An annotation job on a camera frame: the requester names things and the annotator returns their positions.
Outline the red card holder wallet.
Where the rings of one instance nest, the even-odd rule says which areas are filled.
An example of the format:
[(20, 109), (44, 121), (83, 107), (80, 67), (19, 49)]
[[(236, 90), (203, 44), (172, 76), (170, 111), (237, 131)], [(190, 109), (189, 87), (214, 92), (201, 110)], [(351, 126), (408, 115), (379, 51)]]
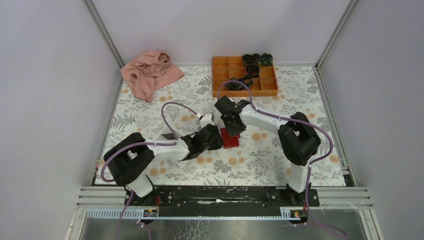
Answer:
[(224, 149), (236, 148), (240, 146), (239, 139), (241, 136), (239, 134), (231, 136), (226, 127), (220, 128), (220, 136), (223, 140)]

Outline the white plastic card box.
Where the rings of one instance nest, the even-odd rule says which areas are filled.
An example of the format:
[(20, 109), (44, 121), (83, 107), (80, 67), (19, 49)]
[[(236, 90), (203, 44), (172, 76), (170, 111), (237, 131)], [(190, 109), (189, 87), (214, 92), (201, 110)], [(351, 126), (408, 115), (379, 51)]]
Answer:
[(177, 164), (180, 168), (187, 164), (185, 161), (185, 158), (189, 153), (187, 144), (181, 139), (176, 140), (176, 137), (167, 127), (163, 127), (161, 131), (155, 136), (153, 141), (156, 143), (167, 144), (176, 142), (176, 145), (159, 146), (158, 150), (154, 150), (154, 160), (158, 158), (159, 161), (171, 161)]

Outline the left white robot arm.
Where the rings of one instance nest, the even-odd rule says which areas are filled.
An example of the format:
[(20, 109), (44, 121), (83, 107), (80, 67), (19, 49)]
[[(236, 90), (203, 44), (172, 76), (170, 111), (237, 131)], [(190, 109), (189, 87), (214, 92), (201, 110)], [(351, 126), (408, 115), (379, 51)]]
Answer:
[(144, 173), (149, 164), (196, 159), (205, 151), (221, 149), (223, 144), (219, 128), (212, 124), (175, 140), (145, 139), (141, 133), (134, 132), (106, 152), (101, 176), (107, 182), (104, 171), (108, 169), (117, 186), (132, 191), (142, 205), (148, 206), (155, 200), (154, 185)]

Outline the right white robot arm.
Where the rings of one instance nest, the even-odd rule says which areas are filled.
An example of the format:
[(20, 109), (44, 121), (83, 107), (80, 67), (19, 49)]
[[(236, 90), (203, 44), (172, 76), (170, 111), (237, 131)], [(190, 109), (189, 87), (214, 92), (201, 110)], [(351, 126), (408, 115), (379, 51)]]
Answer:
[(214, 104), (230, 136), (240, 135), (247, 126), (262, 128), (279, 137), (284, 156), (290, 161), (291, 177), (288, 181), (287, 201), (293, 206), (306, 199), (308, 163), (321, 144), (321, 139), (307, 117), (296, 112), (291, 116), (278, 116), (265, 112), (247, 100), (234, 102), (222, 96)]

